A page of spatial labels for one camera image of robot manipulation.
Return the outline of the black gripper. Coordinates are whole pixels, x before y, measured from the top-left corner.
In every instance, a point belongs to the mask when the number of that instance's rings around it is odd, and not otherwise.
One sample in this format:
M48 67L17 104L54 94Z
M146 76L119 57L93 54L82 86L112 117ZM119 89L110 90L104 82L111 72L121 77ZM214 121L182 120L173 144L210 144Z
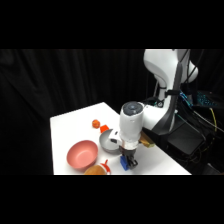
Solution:
M134 155L136 152L135 149L127 150L127 149L121 147L120 150L121 150L121 154L123 155L123 156L121 156L121 164L128 164L128 161L127 161L127 159L128 159L128 160L130 160L130 169L134 169L135 167L138 166L138 162L134 159Z

